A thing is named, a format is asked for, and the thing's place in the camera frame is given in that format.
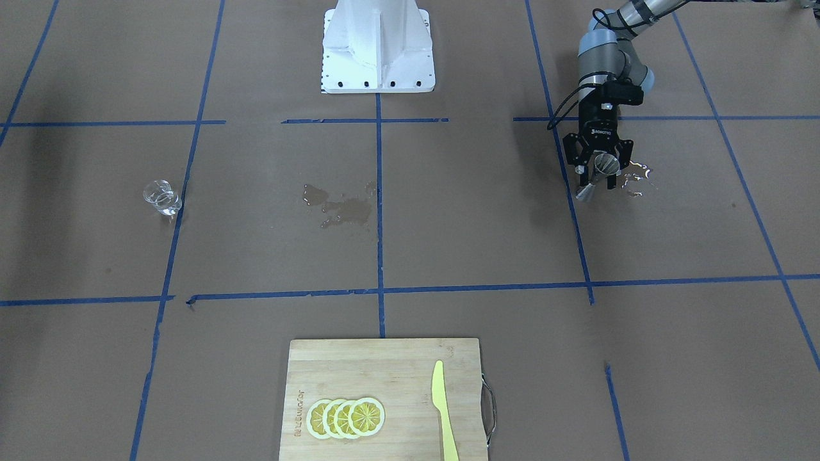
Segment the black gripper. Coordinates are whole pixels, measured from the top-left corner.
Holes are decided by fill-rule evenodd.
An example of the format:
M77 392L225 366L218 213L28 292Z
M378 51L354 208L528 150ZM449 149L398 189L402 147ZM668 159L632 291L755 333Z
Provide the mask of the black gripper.
M607 190L614 190L617 177L632 160L634 141L618 136L618 109L644 102L644 90L632 81L606 81L593 88L579 104L578 134L568 133L562 145L568 165L577 175L589 174L592 149L607 149L605 160Z

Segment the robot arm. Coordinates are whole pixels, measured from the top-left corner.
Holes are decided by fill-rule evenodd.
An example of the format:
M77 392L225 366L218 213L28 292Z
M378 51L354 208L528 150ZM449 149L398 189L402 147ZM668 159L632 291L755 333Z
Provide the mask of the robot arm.
M595 9L578 46L577 131L563 137L568 164L578 176L577 198L586 200L603 181L617 186L634 143L618 134L619 108L638 107L655 83L633 41L686 1L627 1L615 10Z

